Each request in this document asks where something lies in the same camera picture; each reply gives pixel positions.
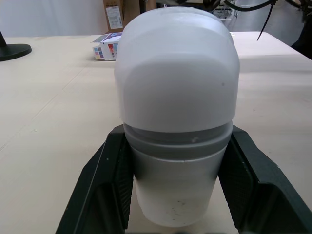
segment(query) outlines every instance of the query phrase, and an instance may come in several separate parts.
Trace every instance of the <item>white wall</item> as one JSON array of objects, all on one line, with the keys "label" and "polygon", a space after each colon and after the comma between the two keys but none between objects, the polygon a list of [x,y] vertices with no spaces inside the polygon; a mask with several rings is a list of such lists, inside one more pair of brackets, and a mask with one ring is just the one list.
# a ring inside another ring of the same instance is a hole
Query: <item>white wall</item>
[{"label": "white wall", "polygon": [[98,35],[107,32],[103,0],[0,0],[5,37]]}]

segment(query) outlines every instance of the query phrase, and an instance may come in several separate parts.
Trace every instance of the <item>round black base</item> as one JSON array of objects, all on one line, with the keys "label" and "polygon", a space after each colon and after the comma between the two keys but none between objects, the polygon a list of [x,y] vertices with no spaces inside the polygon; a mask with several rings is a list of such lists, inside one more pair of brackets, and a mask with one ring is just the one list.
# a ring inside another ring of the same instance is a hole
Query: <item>round black base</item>
[{"label": "round black base", "polygon": [[30,45],[27,44],[10,44],[0,47],[0,61],[16,59],[27,55],[31,52]]}]

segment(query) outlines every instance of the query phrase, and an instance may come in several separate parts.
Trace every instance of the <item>black monitor stand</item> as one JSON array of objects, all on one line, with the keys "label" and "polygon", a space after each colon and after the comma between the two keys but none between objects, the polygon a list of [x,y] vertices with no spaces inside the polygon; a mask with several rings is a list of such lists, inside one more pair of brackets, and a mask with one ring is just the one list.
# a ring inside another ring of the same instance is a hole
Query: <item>black monitor stand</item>
[{"label": "black monitor stand", "polygon": [[17,59],[31,52],[30,45],[27,44],[6,44],[0,31],[0,61]]}]

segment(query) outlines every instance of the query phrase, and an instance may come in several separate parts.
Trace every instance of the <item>gray floor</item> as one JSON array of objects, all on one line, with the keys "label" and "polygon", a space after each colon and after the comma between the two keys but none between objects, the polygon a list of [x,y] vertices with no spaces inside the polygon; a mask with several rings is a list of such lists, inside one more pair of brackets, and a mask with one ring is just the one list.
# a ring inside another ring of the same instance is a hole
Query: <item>gray floor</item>
[{"label": "gray floor", "polygon": [[[267,0],[237,0],[242,7],[255,6]],[[238,12],[238,17],[224,20],[224,24],[232,31],[261,31],[268,16],[270,6],[252,12]],[[279,0],[272,10],[264,32],[270,33],[287,45],[292,45],[299,37],[303,23],[302,13],[284,0]]]}]

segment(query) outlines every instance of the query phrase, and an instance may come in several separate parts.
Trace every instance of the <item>bottle body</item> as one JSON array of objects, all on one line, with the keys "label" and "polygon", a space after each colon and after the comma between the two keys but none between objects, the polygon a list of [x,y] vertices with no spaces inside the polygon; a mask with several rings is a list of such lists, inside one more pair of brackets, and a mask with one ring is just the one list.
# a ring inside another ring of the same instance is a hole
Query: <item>bottle body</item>
[{"label": "bottle body", "polygon": [[174,133],[176,136],[127,125],[124,129],[134,155],[136,193],[145,217],[167,227],[200,220],[209,204],[232,123]]}]

